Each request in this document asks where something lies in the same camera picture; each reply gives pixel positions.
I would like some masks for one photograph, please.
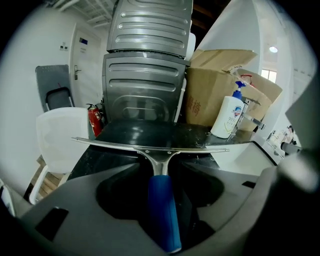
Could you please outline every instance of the hand sanitizer bottle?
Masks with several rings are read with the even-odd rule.
[[[211,129],[211,133],[219,138],[227,139],[244,109],[244,103],[241,100],[241,87],[246,86],[241,81],[235,82],[238,89],[233,92],[232,96],[225,96],[219,115]]]

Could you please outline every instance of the white sink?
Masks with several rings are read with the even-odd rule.
[[[227,172],[260,176],[265,168],[275,166],[253,142],[207,146],[208,149],[226,148],[229,152],[212,153],[220,169]]]

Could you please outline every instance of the door handle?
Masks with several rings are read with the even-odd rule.
[[[81,71],[81,69],[78,69],[78,65],[74,65],[74,72]]]
[[[74,65],[74,80],[78,80],[78,71],[81,69],[78,69],[78,65]]]

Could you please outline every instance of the red fire extinguisher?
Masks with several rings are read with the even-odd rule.
[[[88,115],[89,115],[89,120],[90,120],[90,124],[94,133],[94,136],[98,136],[103,128],[103,124],[102,124],[102,117],[100,115],[99,109],[96,105],[94,104],[87,104],[90,105],[90,107],[88,107]]]

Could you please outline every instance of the white chair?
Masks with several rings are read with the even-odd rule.
[[[45,112],[36,119],[36,133],[46,166],[29,196],[33,205],[47,172],[69,174],[88,148],[87,144],[71,140],[71,137],[89,138],[88,110],[62,107]]]

